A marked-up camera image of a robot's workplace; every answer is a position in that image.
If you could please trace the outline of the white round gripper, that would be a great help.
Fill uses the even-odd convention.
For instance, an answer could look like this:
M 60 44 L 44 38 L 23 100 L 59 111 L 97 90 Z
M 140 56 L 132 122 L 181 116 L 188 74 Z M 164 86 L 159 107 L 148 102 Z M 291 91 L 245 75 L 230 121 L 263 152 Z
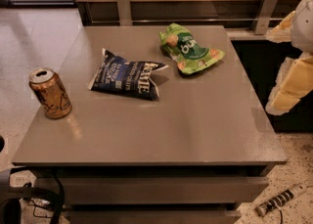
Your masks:
M 272 115 L 289 112 L 313 90 L 313 0 L 301 0 L 278 25 L 266 33 L 274 43 L 290 42 L 303 53 L 286 57 L 280 66 L 265 110 Z

